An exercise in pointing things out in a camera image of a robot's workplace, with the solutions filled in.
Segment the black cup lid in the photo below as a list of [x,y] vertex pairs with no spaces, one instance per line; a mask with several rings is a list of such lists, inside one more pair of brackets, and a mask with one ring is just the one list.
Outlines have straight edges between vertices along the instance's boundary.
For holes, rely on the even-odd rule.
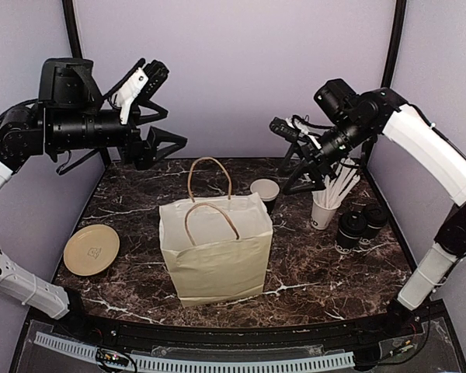
[[388,220],[387,212],[379,204],[367,204],[363,209],[363,216],[375,227],[384,227]]
[[366,227],[366,219],[357,211],[348,211],[339,220],[339,228],[347,235],[362,235]]

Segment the bag handle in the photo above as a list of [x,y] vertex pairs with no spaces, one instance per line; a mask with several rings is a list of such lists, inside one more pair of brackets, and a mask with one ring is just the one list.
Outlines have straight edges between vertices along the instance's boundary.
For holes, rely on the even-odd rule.
[[214,210],[218,211],[221,215],[223,215],[223,217],[226,219],[226,221],[230,225],[233,232],[236,234],[236,239],[240,239],[238,229],[235,227],[235,224],[233,224],[233,221],[231,221],[230,217],[224,211],[222,211],[218,206],[214,206],[213,204],[210,204],[208,202],[200,202],[199,204],[196,204],[195,206],[190,208],[188,210],[188,212],[186,213],[186,215],[185,215],[185,230],[186,230],[186,234],[188,235],[188,238],[190,239],[192,245],[196,246],[196,243],[195,243],[195,240],[192,237],[192,234],[190,233],[190,229],[188,228],[188,217],[190,216],[190,214],[191,214],[191,212],[193,210],[195,210],[196,208],[199,208],[199,207],[203,207],[203,206],[212,207]]
[[188,174],[188,195],[190,196],[190,198],[192,199],[192,202],[195,203],[195,197],[193,196],[193,193],[192,193],[192,175],[193,175],[193,170],[195,169],[195,166],[198,162],[202,162],[202,161],[206,161],[206,160],[210,160],[210,161],[214,161],[217,163],[217,165],[219,167],[221,167],[221,169],[223,170],[223,173],[226,175],[226,177],[228,178],[228,182],[230,183],[229,186],[228,186],[228,199],[230,200],[231,199],[231,189],[232,189],[232,186],[231,186],[231,177],[230,177],[230,174],[228,173],[228,171],[226,171],[226,168],[216,159],[216,158],[212,158],[212,157],[202,157],[202,158],[198,158],[195,160],[195,162],[192,163],[192,166],[190,167],[190,173]]

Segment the white wall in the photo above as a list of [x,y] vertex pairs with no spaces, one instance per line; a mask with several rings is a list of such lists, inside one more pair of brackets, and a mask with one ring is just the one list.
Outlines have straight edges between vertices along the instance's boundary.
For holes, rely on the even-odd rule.
[[[408,3],[392,88],[422,108],[466,153],[466,0]],[[421,260],[452,203],[412,157],[382,138],[371,171],[416,260]],[[466,262],[440,290],[466,355]]]
[[275,117],[310,114],[330,78],[379,86],[392,0],[153,0],[76,2],[85,56],[103,91],[140,57],[170,70],[157,127],[182,134],[182,157],[281,156]]
[[[50,57],[70,55],[60,1],[0,1],[0,113],[38,96]],[[66,176],[44,156],[30,159],[0,193],[0,246],[19,265],[50,280],[76,221],[101,176],[91,159]],[[27,312],[0,295],[0,373],[9,371]]]

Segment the zip tie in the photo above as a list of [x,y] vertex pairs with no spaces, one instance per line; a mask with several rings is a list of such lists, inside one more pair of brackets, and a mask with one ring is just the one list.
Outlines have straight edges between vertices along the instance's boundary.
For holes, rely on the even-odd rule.
[[24,302],[21,303],[21,305],[26,305],[27,302],[29,302],[31,298],[37,293],[38,284],[37,284],[37,277],[35,275],[33,275],[33,286],[34,286],[33,293],[31,293],[31,295],[28,298],[26,298]]
[[423,278],[425,280],[427,280],[429,282],[430,285],[433,285],[433,286],[442,286],[443,284],[445,284],[445,281],[443,283],[434,283],[433,281],[431,281],[420,269],[416,269],[418,271],[418,273],[423,276]]

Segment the logo on plate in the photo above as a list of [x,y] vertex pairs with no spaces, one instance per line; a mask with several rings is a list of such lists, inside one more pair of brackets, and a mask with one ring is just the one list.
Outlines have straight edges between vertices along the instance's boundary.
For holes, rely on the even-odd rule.
[[101,247],[91,247],[90,250],[88,250],[88,256],[92,256],[96,259],[99,257],[101,252],[102,252]]

